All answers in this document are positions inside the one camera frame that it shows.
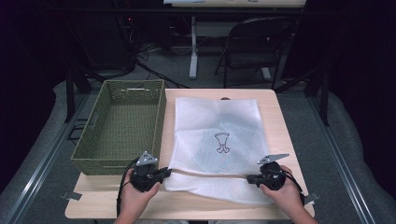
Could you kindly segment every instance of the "mesh bag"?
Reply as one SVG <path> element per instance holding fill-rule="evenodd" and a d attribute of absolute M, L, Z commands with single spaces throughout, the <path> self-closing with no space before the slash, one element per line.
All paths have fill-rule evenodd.
<path fill-rule="evenodd" d="M 176 99 L 175 143 L 165 179 L 183 190 L 234 203 L 272 201 L 244 175 L 259 174 L 268 154 L 256 100 Z"/>

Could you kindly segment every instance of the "chair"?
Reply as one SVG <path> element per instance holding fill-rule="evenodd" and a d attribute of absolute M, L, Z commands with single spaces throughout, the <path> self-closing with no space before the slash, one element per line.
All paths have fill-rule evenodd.
<path fill-rule="evenodd" d="M 253 18 L 236 24 L 229 33 L 215 72 L 217 74 L 219 67 L 224 66 L 223 88 L 227 87 L 228 68 L 256 68 L 257 72 L 263 67 L 275 67 L 273 89 L 284 42 L 296 26 L 295 20 L 285 17 Z"/>

